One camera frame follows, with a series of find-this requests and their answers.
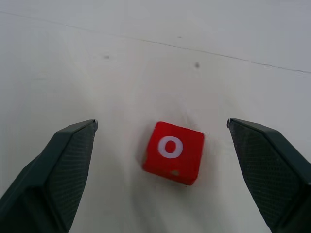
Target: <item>floor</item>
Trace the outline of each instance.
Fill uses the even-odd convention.
[[[308,0],[0,0],[0,196],[53,133],[99,122],[71,233],[268,233],[228,118],[311,161]],[[184,187],[140,169],[157,121],[206,134]]]

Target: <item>white surface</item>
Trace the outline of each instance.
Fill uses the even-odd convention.
[[[96,118],[70,232],[270,232],[226,120],[276,128],[311,160],[311,74],[286,70],[310,71],[310,6],[239,3],[1,1],[0,196],[55,131]],[[207,135],[192,187],[139,167],[159,120]]]

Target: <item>letter o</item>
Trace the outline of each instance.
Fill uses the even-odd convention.
[[[165,150],[165,146],[169,141],[173,141],[176,144],[176,148],[172,153],[168,153]],[[183,143],[177,137],[165,136],[161,138],[161,140],[159,141],[157,150],[163,157],[168,158],[168,159],[174,159],[181,155],[181,152],[183,151]]]

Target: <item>white table surface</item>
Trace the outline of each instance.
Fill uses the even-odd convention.
[[[275,128],[311,161],[310,11],[306,0],[1,0],[0,196],[57,130],[95,118],[71,233],[270,232],[226,120]],[[193,186],[141,170],[157,121],[206,134]]]

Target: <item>red cube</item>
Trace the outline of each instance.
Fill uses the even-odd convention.
[[[204,134],[158,122],[148,143],[145,171],[192,185],[198,177]]]

